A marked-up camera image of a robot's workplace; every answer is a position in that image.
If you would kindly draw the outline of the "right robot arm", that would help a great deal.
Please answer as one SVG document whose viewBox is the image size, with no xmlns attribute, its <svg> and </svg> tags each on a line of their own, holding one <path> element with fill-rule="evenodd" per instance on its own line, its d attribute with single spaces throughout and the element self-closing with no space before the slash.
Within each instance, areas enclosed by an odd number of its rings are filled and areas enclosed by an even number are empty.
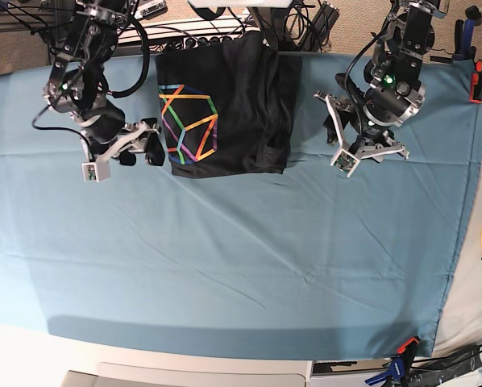
<svg viewBox="0 0 482 387">
<path fill-rule="evenodd" d="M 137 92 L 148 78 L 148 35 L 135 18 L 136 1 L 79 1 L 64 45 L 56 54 L 43 96 L 49 110 L 69 114 L 78 125 L 88 162 L 105 156 L 133 166 L 139 154 L 147 164 L 161 166 L 165 153 L 155 118 L 129 124 L 113 100 Z M 105 76 L 105 63 L 113 56 L 119 36 L 133 27 L 141 38 L 139 79 L 125 90 L 113 91 Z"/>
</svg>

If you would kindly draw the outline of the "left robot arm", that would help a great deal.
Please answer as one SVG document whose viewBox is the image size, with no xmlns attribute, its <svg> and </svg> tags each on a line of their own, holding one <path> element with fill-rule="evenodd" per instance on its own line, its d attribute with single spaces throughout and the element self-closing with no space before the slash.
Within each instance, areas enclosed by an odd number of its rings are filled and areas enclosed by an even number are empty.
<svg viewBox="0 0 482 387">
<path fill-rule="evenodd" d="M 361 59 L 357 55 L 347 70 L 336 75 L 345 98 L 317 91 L 328 117 L 323 123 L 326 141 L 337 145 L 330 164 L 350 176 L 362 160 L 380 163 L 388 155 L 409 158 L 406 146 L 395 139 L 393 128 L 415 116 L 425 101 L 420 81 L 424 55 L 434 45 L 433 18 L 443 18 L 448 7 L 441 1 L 394 1 L 367 48 L 374 50 L 364 68 L 368 89 L 351 79 Z"/>
</svg>

